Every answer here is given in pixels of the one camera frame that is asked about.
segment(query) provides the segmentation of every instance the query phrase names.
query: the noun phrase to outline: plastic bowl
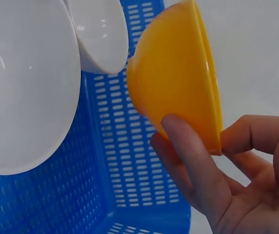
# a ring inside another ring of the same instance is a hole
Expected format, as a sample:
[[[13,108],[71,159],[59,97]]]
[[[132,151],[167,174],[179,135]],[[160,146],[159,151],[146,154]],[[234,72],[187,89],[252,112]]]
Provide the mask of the plastic bowl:
[[[167,137],[160,122],[175,114],[190,123],[211,154],[221,155],[222,116],[209,41],[194,0],[179,2],[143,32],[127,69],[131,100]]]

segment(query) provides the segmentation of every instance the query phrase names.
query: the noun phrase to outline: dish rack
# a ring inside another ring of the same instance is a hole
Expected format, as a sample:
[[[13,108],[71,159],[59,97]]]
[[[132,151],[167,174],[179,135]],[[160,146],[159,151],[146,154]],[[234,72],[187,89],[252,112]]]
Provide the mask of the dish rack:
[[[129,57],[160,0],[122,0]],[[82,73],[78,109],[58,150],[37,168],[0,176],[0,234],[187,234],[190,206],[149,144],[125,69]]]

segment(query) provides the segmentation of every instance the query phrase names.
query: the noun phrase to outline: white plate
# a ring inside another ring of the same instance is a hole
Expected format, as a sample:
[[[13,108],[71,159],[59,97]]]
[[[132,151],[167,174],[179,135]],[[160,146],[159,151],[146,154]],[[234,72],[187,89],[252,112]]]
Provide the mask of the white plate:
[[[128,31],[120,0],[64,0],[75,26],[86,72],[115,74],[128,56]]]
[[[62,0],[0,0],[0,175],[54,153],[79,92],[79,47]]]
[[[174,2],[166,0],[167,5]],[[197,2],[215,59],[224,126],[245,114],[279,116],[279,0]],[[215,159],[228,175],[249,183],[225,157]],[[191,233],[211,233],[195,210]]]

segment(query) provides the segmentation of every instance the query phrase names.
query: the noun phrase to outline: white bowl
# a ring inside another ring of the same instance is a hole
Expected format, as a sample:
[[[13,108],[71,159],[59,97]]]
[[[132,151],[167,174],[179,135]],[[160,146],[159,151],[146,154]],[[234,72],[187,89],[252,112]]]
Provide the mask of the white bowl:
[[[128,56],[128,32],[119,0],[64,0],[79,40],[86,72],[120,72]]]
[[[64,2],[0,0],[0,175],[54,153],[79,92],[79,47]]]

